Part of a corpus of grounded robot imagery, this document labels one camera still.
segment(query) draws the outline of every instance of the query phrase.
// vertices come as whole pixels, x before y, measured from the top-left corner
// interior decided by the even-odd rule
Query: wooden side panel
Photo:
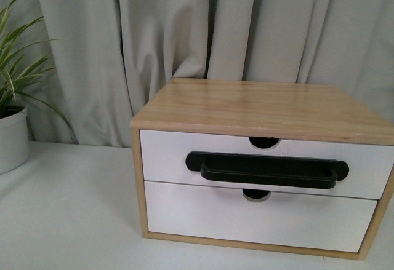
[[[255,244],[252,242],[212,239],[212,238],[194,237],[194,236],[182,236],[182,235],[164,234],[164,233],[156,233],[156,232],[149,232],[147,237],[152,239],[171,240],[178,242],[191,242],[193,244],[208,244],[208,245],[215,245],[220,247],[245,248],[248,250],[267,250],[269,252],[297,253],[301,255],[313,255],[313,256],[331,256],[333,258],[343,258],[343,259],[352,259],[352,260],[359,259],[358,253],[338,252],[335,250],[317,250],[315,248],[287,247],[283,245],[272,245],[272,244]]]
[[[364,241],[361,244],[359,251],[359,260],[364,260],[367,257],[368,251],[371,248],[372,242],[376,236],[377,230],[382,222],[383,216],[386,212],[390,199],[394,193],[394,167],[388,178],[386,188],[383,192],[382,198],[377,202],[375,212],[369,224],[367,233],[365,234]]]
[[[143,167],[140,145],[140,130],[131,128],[131,143],[134,159],[135,184],[137,186],[138,207],[140,212],[141,232],[148,237],[147,203],[145,201],[145,188],[143,184]]]

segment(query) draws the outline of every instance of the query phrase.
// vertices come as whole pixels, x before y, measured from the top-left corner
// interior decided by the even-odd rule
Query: circular cutout
[[[255,190],[255,189],[242,189],[242,194],[249,201],[262,202],[270,197],[271,191]]]
[[[274,147],[280,141],[279,138],[271,137],[249,137],[251,144],[259,149],[268,149]]]

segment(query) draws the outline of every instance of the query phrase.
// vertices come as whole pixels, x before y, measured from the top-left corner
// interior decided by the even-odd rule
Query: wooden top
[[[327,85],[172,79],[131,127],[394,145],[394,125]]]

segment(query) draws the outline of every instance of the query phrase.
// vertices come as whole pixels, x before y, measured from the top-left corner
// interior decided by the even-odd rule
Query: gray curtain
[[[130,119],[172,77],[330,84],[394,122],[394,0],[25,0],[20,10],[42,12],[39,36],[60,39],[39,49],[57,67],[39,94],[82,144],[130,146]],[[31,104],[37,140],[70,142]]]

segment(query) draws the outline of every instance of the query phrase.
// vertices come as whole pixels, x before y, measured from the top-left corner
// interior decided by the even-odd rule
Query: white surface
[[[376,201],[145,182],[149,231],[358,252]]]
[[[270,149],[257,149],[248,137],[154,130],[141,130],[140,136],[148,181],[380,199],[394,162],[394,146],[281,140]],[[335,159],[349,165],[349,174],[332,189],[209,181],[186,167],[192,151]]]
[[[394,203],[365,261],[143,239],[131,151],[32,143],[0,176],[0,269],[392,270]]]

